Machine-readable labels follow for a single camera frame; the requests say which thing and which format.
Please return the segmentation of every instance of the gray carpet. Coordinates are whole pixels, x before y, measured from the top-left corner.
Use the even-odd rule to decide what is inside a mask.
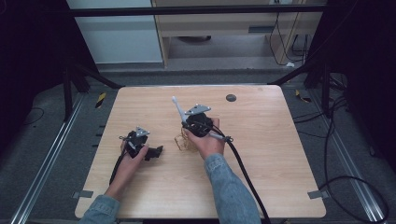
[[[289,69],[277,70],[210,70],[210,71],[174,71],[141,72],[131,74],[106,74],[111,80],[126,86],[138,85],[193,85],[193,84],[263,84],[286,75]],[[82,190],[90,169],[100,133],[110,113],[117,91],[89,78],[91,90],[85,95],[77,120],[66,139],[62,151],[53,166],[49,179],[39,195],[30,215],[31,220],[77,220],[74,210],[77,200],[72,199],[74,191]],[[285,94],[290,113],[296,117],[317,112],[313,103],[306,103],[295,96],[295,87],[302,86],[302,77],[297,77],[285,85]],[[106,99],[101,108],[94,108],[101,92],[106,92]],[[51,143],[59,131],[64,117],[64,100],[62,86],[57,86],[37,95],[34,107],[44,110],[38,121],[21,127],[19,134],[9,146],[12,153],[2,159],[0,170],[0,219],[12,217],[21,200],[29,189],[41,162],[45,159]],[[26,122],[40,118],[41,110],[34,109]],[[368,145],[361,135],[353,114],[340,108],[335,113],[335,126],[357,163],[364,178],[375,185],[387,199],[391,209],[389,223],[396,223],[396,175],[381,158],[371,157]],[[318,185],[324,182],[323,148],[324,139],[307,135],[312,133],[324,136],[327,129],[321,119],[297,124],[306,156]],[[344,175],[336,152],[329,144],[329,176]],[[365,217],[364,210],[349,181],[342,181],[332,186],[334,196],[353,213]],[[324,200],[327,215],[321,219],[292,219],[291,223],[359,223],[344,213],[332,199]]]

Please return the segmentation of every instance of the gold wire object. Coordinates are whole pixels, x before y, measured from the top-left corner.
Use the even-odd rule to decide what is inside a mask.
[[[195,144],[192,141],[190,141],[190,139],[187,137],[186,133],[184,132],[183,128],[181,128],[180,134],[178,134],[175,137],[175,142],[180,151],[191,151],[191,152],[198,151],[198,148],[195,146]]]

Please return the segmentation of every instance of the person's left hand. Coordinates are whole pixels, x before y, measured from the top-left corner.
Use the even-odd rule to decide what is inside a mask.
[[[121,151],[125,147],[125,141],[122,141]],[[134,177],[134,173],[139,168],[140,162],[145,158],[148,153],[149,145],[144,145],[139,153],[132,158],[129,153],[126,153],[122,158],[119,168],[116,172],[113,182],[108,187],[105,195],[110,196],[118,201],[121,200],[122,194],[129,182]]]

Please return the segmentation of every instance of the floor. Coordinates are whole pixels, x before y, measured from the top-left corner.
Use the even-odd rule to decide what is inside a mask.
[[[296,41],[295,49],[299,49],[302,44]],[[293,52],[290,52],[290,57],[301,59],[292,54]],[[293,67],[276,63],[263,35],[212,36],[209,41],[197,37],[173,39],[170,60],[166,67],[145,69],[139,66],[132,73],[103,73],[103,75],[126,86],[265,84],[285,76],[292,69]],[[344,79],[342,75],[334,74],[334,77],[339,80]],[[35,198],[35,205],[28,211],[30,214],[28,223],[77,222],[74,216],[77,199],[72,198],[72,194],[83,188],[95,150],[100,143],[103,126],[106,125],[112,103],[117,96],[117,90],[111,90],[93,79],[88,78],[88,80],[91,84],[89,93],[79,94],[74,91],[74,100],[82,99],[80,110],[67,138],[61,143],[59,152],[54,155],[55,160],[50,166],[46,182]],[[316,104],[318,100],[315,100],[319,95],[319,87],[308,91],[304,88],[303,81],[304,76],[299,76],[282,86],[290,113],[294,118],[307,114],[316,115],[319,111]],[[312,102],[308,103],[296,97],[296,90]],[[104,103],[100,108],[95,108],[99,94],[104,91],[106,92]],[[332,91],[333,99],[341,95],[340,91]],[[21,127],[20,133],[9,146],[12,148],[12,153],[7,160],[2,160],[0,223],[8,223],[17,211],[36,174],[40,171],[41,164],[46,160],[54,139],[64,125],[63,118],[62,86],[56,86],[37,95],[34,108],[26,118],[25,125]],[[351,171],[346,159],[350,157],[359,171],[358,175],[375,185],[387,200],[390,209],[388,223],[396,223],[396,175],[383,159],[370,156],[369,146],[347,106],[337,109],[334,113],[334,123],[336,128],[329,138],[327,156],[329,177],[349,175]],[[329,121],[321,117],[296,124],[318,185],[325,180],[324,136],[328,125]],[[354,214],[367,218],[367,206],[362,203],[367,198],[359,196],[357,190],[361,190],[361,187],[349,180],[332,185],[334,198]],[[373,197],[381,210],[385,211],[378,197],[375,194]],[[275,219],[273,223],[361,223],[343,212],[332,198],[323,201],[328,211],[324,218]],[[128,221],[140,223],[142,220]]]

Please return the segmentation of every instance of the white wall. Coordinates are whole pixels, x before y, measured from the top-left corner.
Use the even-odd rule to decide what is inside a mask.
[[[151,7],[149,0],[67,0],[70,8]],[[96,63],[161,63],[153,16],[76,18]]]

